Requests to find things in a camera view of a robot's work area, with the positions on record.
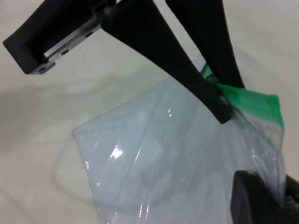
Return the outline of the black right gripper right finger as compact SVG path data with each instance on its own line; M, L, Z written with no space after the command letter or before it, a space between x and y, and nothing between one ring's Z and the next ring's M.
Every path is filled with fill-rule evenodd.
M285 213L288 224L299 223L299 182L286 176Z

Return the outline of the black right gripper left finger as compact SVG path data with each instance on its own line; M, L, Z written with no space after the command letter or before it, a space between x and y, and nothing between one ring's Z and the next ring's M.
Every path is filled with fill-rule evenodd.
M230 211L234 224L278 224L282 208L262 179L247 171L234 173Z

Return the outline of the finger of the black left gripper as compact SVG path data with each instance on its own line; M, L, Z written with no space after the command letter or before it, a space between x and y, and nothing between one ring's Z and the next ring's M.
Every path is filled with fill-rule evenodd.
M244 88L221 0L167 0L212 73L229 86Z
M193 65L153 1L121 1L102 28L180 82L221 124L230 120L228 107Z

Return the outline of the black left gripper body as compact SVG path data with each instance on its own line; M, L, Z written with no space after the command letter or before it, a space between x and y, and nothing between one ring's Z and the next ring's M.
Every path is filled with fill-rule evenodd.
M3 45L26 75L43 74L100 29L117 0L45 0Z

